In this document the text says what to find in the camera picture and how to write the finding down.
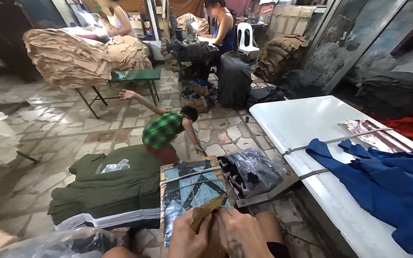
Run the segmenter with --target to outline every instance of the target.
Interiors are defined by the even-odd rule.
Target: hand
[[[121,92],[119,92],[119,97],[123,100],[125,99],[134,99],[136,96],[138,95],[138,93],[134,92],[134,91],[128,91],[128,90],[123,90]]]
[[[204,156],[206,156],[205,151],[202,149],[202,147],[200,147],[200,146],[198,146],[198,145],[196,145],[196,152],[197,152],[197,154],[199,154],[199,152],[200,152],[201,154],[203,154]]]
[[[189,224],[194,209],[188,210],[179,216],[173,223],[173,232],[168,247],[168,258],[196,258],[200,257],[208,244],[208,228],[212,215],[206,216],[200,225],[199,234],[196,234]]]
[[[215,213],[222,247],[230,258],[273,258],[262,236],[257,220],[241,214],[233,207],[221,208]]]

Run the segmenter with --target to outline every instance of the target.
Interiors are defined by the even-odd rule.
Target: olive green fabric
[[[108,164],[128,159],[130,168],[100,172]],[[76,175],[65,188],[52,191],[49,212],[55,225],[74,215],[91,214],[94,218],[160,206],[160,166],[162,162],[144,145],[135,145],[105,154],[87,154],[69,171]]]

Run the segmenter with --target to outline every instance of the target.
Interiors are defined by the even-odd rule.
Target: knee
[[[136,256],[125,247],[113,247],[102,258],[136,258]]]

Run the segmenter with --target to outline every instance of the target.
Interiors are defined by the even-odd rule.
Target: blue fabric
[[[393,239],[413,254],[413,151],[387,153],[366,150],[345,140],[339,146],[358,156],[350,164],[335,160],[325,143],[313,139],[306,152],[339,178],[358,204],[393,226]]]
[[[213,38],[217,38],[217,34],[219,33],[219,25],[217,22],[214,23],[213,27]],[[219,52],[221,54],[224,54],[225,52],[232,51],[234,49],[234,37],[235,37],[235,27],[232,27],[230,31],[226,33],[226,36],[223,39],[223,43],[217,48],[219,49]]]

